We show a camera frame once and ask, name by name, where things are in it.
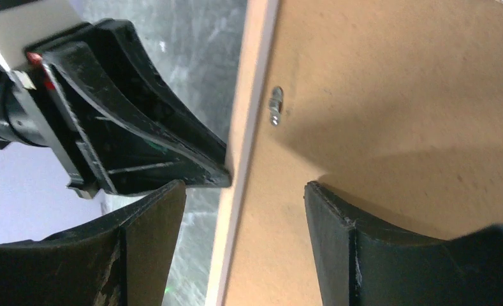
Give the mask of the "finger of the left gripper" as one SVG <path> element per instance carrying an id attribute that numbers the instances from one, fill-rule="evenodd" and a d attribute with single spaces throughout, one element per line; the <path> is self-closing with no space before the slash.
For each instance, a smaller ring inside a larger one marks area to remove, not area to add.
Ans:
<path id="1" fill-rule="evenodd" d="M 230 186 L 226 144 L 163 80 L 131 21 L 81 22 L 25 56 L 34 143 L 52 149 L 77 193 L 138 196 L 172 180 Z"/>

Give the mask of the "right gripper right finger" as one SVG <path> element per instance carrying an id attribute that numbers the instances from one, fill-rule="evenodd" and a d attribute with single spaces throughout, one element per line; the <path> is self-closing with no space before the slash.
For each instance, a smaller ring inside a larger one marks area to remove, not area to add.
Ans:
<path id="1" fill-rule="evenodd" d="M 324 305 L 503 305 L 503 224 L 441 240 L 388 223 L 316 181 L 304 200 Z"/>

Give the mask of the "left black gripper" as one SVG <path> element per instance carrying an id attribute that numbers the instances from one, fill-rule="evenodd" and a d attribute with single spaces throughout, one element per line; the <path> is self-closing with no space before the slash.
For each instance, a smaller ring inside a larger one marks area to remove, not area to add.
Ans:
<path id="1" fill-rule="evenodd" d="M 67 109 L 41 56 L 29 52 L 27 60 L 26 71 L 36 89 L 21 91 L 0 65 L 0 150 L 12 142 L 69 150 L 72 128 Z"/>

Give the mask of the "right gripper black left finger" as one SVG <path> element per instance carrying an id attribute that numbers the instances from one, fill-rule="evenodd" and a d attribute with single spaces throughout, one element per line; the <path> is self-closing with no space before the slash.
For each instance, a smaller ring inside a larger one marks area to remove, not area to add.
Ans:
<path id="1" fill-rule="evenodd" d="M 174 180 L 43 240 L 0 244 L 0 305 L 161 305 L 185 204 Z"/>

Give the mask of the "brown backing board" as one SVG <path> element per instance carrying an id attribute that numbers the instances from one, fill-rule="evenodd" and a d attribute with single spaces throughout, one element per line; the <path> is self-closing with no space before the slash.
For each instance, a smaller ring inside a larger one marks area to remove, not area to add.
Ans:
<path id="1" fill-rule="evenodd" d="M 503 223 L 503 4 L 281 1 L 225 305 L 321 304 L 311 180 L 432 237 Z"/>

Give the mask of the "wooden picture frame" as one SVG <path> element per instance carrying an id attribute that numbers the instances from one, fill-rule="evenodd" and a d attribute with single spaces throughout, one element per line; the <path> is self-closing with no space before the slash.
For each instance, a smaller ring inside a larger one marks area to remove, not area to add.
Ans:
<path id="1" fill-rule="evenodd" d="M 248 1 L 205 305 L 223 305 L 279 2 Z"/>

